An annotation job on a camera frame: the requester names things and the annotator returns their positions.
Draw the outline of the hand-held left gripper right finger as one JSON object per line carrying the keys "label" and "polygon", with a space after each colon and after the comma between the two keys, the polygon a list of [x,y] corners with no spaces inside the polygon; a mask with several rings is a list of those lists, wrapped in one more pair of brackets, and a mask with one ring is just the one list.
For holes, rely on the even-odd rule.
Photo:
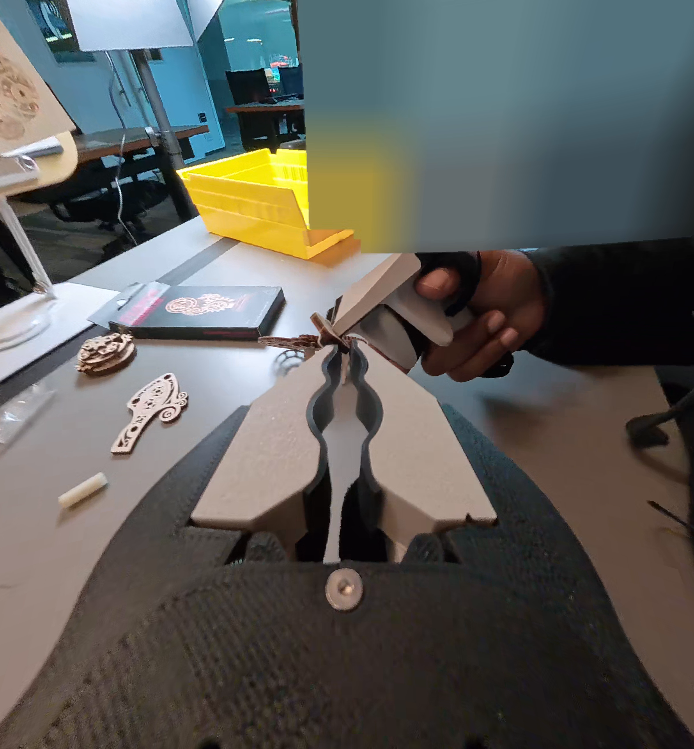
{"label": "hand-held left gripper right finger", "polygon": [[361,520],[404,557],[412,540],[476,524],[497,513],[438,400],[366,342],[353,342],[350,374],[361,446]]}

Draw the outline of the small clear plastic bag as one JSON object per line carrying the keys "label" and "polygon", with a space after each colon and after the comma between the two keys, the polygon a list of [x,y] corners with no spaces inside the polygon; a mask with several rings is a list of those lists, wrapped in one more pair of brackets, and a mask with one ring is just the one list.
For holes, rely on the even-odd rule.
{"label": "small clear plastic bag", "polygon": [[56,391],[38,382],[0,406],[0,457],[51,404]]}

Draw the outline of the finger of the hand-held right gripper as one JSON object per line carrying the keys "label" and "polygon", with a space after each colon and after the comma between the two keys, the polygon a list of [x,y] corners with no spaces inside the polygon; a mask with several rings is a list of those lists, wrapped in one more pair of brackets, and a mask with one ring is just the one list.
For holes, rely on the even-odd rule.
{"label": "finger of the hand-held right gripper", "polygon": [[400,371],[414,368],[422,351],[423,337],[386,305],[376,306],[359,322],[359,336]]}
{"label": "finger of the hand-held right gripper", "polygon": [[423,327],[423,301],[411,282],[421,270],[413,253],[394,254],[350,286],[337,300],[331,318],[331,331],[345,338],[361,335],[372,338],[404,328],[404,322]]}

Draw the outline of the yellow plastic bin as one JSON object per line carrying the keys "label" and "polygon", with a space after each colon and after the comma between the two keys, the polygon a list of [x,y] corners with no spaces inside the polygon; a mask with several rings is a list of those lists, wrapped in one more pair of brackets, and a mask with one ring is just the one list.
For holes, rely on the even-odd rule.
{"label": "yellow plastic bin", "polygon": [[302,260],[354,236],[310,228],[305,150],[264,148],[176,173],[211,234]]}

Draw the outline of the wooden background table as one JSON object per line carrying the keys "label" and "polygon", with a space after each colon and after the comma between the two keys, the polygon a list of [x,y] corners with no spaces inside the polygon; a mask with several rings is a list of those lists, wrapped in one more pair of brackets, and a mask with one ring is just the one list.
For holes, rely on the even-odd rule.
{"label": "wooden background table", "polygon": [[96,133],[74,135],[74,143],[78,152],[78,166],[72,177],[81,172],[98,174],[106,169],[103,166],[90,166],[109,156],[121,156],[126,165],[122,167],[122,174],[129,175],[130,167],[139,169],[139,173],[159,171],[164,176],[172,169],[170,159],[165,153],[160,136],[152,128],[132,127],[127,130],[120,128],[102,130]]}

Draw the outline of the wooden gear assembly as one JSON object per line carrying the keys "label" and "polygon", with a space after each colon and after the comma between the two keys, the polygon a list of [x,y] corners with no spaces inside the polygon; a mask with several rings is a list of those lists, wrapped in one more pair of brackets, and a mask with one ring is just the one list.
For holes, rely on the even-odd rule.
{"label": "wooden gear assembly", "polygon": [[283,378],[290,371],[299,368],[308,361],[316,351],[322,348],[317,335],[304,334],[295,337],[260,336],[258,344],[277,349],[273,371],[276,377]]}

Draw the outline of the black softbox lamp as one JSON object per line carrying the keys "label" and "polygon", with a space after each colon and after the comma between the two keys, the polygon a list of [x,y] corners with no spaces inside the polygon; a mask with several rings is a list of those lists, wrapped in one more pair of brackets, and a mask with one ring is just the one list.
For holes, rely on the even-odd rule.
{"label": "black softbox lamp", "polygon": [[[67,2],[81,51],[105,54],[124,51],[133,62],[145,98],[158,125],[161,173],[182,222],[198,216],[178,171],[184,167],[179,137],[175,135],[169,110],[179,105],[166,103],[173,97],[190,114],[204,113],[202,126],[213,133],[212,149],[225,145],[218,114],[211,97],[198,42],[222,1],[69,1]],[[149,50],[169,51],[170,63],[181,68],[170,73],[170,84],[158,86],[147,56]]]}

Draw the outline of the black chair frame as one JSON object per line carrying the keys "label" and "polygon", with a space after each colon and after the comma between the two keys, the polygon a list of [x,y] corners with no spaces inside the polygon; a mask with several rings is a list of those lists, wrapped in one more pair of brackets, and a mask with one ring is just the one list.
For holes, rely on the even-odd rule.
{"label": "black chair frame", "polygon": [[648,449],[664,446],[669,436],[662,425],[676,421],[694,408],[694,388],[688,391],[674,405],[658,413],[633,417],[625,424],[625,431],[630,444],[636,449]]}

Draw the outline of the white wax stick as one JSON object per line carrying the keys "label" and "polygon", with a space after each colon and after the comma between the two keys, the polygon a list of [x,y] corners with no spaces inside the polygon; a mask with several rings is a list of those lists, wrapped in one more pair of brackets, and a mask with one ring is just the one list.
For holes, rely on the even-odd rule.
{"label": "white wax stick", "polygon": [[92,497],[101,491],[108,484],[107,476],[100,472],[91,476],[89,479],[80,482],[67,492],[58,497],[58,504],[61,509],[69,509],[82,501]]}

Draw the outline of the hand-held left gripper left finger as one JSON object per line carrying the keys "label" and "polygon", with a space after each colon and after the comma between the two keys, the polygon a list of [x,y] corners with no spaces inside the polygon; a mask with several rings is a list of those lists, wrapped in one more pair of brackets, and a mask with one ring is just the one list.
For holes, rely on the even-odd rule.
{"label": "hand-held left gripper left finger", "polygon": [[328,346],[257,398],[199,502],[195,526],[276,536],[290,557],[323,557],[331,521],[324,430],[340,350]]}

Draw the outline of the grey desk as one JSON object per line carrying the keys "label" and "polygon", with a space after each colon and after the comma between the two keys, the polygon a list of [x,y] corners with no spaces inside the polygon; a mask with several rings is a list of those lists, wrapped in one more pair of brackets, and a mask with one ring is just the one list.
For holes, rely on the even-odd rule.
{"label": "grey desk", "polygon": [[451,407],[491,527],[388,557],[358,479],[336,566],[195,526],[249,408],[119,462],[110,542],[104,503],[64,547],[39,531],[104,409],[26,439],[0,478],[0,747],[694,747],[567,522]]}

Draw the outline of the black office chair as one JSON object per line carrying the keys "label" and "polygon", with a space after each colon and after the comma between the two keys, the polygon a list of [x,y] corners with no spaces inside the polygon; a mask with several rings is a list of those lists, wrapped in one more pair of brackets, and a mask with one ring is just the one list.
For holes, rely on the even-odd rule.
{"label": "black office chair", "polygon": [[97,223],[112,231],[121,226],[131,233],[146,233],[143,219],[147,211],[169,197],[164,182],[153,177],[111,182],[108,186],[80,195],[54,193],[43,198],[52,213],[66,223]]}

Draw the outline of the person's right forearm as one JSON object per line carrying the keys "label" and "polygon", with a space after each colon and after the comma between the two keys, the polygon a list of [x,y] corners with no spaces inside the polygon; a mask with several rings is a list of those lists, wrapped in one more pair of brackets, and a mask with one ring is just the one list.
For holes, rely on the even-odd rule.
{"label": "person's right forearm", "polygon": [[694,366],[694,238],[528,257],[545,315],[524,350],[562,366]]}

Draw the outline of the white book stand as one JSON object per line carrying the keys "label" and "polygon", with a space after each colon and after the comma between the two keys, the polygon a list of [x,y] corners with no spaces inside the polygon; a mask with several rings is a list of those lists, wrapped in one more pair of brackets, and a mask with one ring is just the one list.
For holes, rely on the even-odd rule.
{"label": "white book stand", "polygon": [[29,181],[0,186],[0,219],[35,280],[35,290],[0,308],[0,383],[25,366],[73,339],[92,324],[90,317],[114,298],[114,290],[76,282],[52,283],[8,198],[65,181],[76,169],[78,151],[70,132],[55,136],[60,153],[0,156],[17,165]]}

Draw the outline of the black puzzle box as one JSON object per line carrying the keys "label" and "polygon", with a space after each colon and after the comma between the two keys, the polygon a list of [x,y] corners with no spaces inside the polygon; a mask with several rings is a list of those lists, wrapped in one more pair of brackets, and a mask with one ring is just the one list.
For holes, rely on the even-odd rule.
{"label": "black puzzle box", "polygon": [[257,341],[285,304],[276,286],[132,284],[90,316],[110,332],[136,339]]}

